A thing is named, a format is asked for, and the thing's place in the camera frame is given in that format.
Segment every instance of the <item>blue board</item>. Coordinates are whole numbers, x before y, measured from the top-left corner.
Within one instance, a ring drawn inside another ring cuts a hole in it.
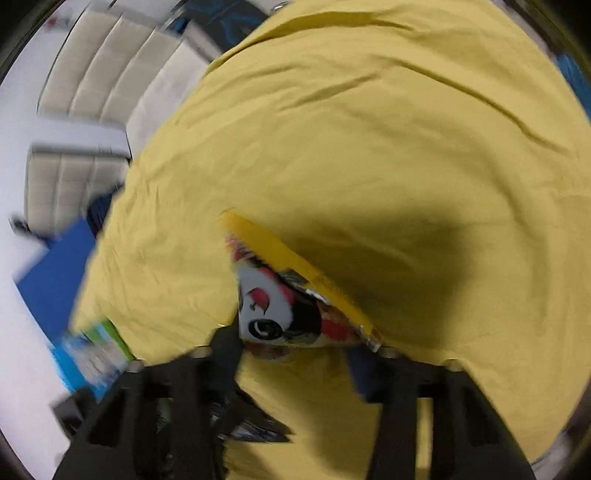
[[[80,219],[20,280],[17,288],[51,343],[67,331],[70,314],[95,247],[86,220]]]

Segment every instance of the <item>wrinkled yellow sheet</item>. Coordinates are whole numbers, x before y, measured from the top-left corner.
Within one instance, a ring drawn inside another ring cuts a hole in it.
[[[216,61],[132,166],[75,327],[148,362],[236,303],[230,207],[343,287],[413,358],[460,359],[530,459],[591,370],[591,128],[558,70],[486,0],[295,0]],[[375,406],[338,351],[246,358],[295,431],[235,478],[363,478]]]

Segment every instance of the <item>snack package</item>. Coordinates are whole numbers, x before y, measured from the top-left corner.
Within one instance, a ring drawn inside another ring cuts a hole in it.
[[[222,221],[238,280],[240,336],[249,350],[281,358],[291,346],[363,342],[379,349],[382,337],[371,321],[316,267],[232,210]]]
[[[66,335],[51,350],[70,392],[90,387],[100,400],[134,358],[109,320],[89,330]]]

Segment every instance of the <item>blue panel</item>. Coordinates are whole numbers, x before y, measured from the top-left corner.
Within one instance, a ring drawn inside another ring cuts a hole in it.
[[[591,119],[591,85],[589,81],[570,55],[562,54],[556,59],[556,62],[562,75],[583,105],[587,117]]]
[[[95,237],[81,219],[17,282],[31,314],[52,343],[68,328],[86,260],[94,247]]]

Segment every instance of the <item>metal screw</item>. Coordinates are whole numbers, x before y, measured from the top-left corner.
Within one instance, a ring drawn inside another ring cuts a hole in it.
[[[271,8],[271,15],[276,14],[279,10],[281,10],[283,7],[287,7],[287,5],[289,5],[290,3],[291,3],[291,0],[285,0],[284,2],[279,2],[278,4],[276,4],[276,6]]]

